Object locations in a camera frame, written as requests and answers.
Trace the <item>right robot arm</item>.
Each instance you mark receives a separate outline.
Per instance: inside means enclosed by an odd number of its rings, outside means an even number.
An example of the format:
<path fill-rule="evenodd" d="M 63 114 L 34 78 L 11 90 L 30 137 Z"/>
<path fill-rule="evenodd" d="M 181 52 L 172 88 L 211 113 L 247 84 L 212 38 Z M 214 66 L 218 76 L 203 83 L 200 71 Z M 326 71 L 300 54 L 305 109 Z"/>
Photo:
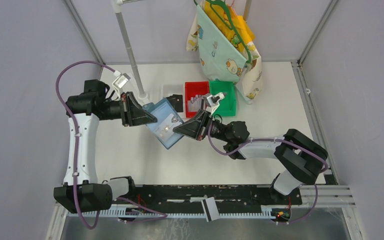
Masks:
<path fill-rule="evenodd" d="M 314 185 L 319 174 L 329 168 L 327 150 L 294 128 L 275 137 L 251 137 L 244 121 L 223 124 L 208 111 L 199 110 L 193 118 L 174 127 L 173 132 L 197 141 L 208 138 L 211 145 L 213 139 L 223 141 L 223 148 L 214 150 L 233 160 L 277 159 L 285 170 L 275 177 L 268 191 L 275 204 L 282 204 L 303 185 Z"/>

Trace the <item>blue card holder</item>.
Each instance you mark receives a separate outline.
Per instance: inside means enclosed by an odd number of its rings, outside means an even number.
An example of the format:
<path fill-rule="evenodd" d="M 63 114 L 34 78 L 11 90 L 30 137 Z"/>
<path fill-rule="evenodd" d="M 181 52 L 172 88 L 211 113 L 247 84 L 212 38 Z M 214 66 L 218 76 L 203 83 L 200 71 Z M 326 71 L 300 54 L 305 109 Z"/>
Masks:
<path fill-rule="evenodd" d="M 175 133 L 174 128 L 182 125 L 184 120 L 166 98 L 157 103 L 145 104 L 142 108 L 157 118 L 156 123 L 146 124 L 146 127 L 167 150 L 183 137 L 183 135 Z"/>

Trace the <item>white magnetic stripe card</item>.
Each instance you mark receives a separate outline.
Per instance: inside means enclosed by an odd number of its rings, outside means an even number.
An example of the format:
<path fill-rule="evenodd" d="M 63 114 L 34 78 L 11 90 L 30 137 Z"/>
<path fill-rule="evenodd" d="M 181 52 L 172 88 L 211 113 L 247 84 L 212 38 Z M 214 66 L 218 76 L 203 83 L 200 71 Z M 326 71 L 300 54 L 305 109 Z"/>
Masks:
<path fill-rule="evenodd" d="M 214 197 L 201 200 L 201 204 L 207 222 L 212 222 L 221 218 Z"/>

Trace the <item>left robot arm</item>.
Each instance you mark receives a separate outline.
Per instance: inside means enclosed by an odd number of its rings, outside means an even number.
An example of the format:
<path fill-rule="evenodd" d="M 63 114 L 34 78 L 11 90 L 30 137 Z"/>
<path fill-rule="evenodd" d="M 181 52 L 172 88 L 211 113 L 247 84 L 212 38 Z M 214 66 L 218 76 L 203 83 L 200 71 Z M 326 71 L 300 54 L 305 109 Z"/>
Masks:
<path fill-rule="evenodd" d="M 53 197 L 72 214 L 108 210 L 117 198 L 125 204 L 137 198 L 131 176 L 113 177 L 106 183 L 98 181 L 95 161 L 98 126 L 107 120 L 121 120 L 125 127 L 158 120 L 142 108 L 131 91 L 122 93 L 120 100 L 108 100 L 109 88 L 97 79 L 86 80 L 83 92 L 65 102 L 70 130 L 68 166 L 62 186 L 54 188 Z"/>

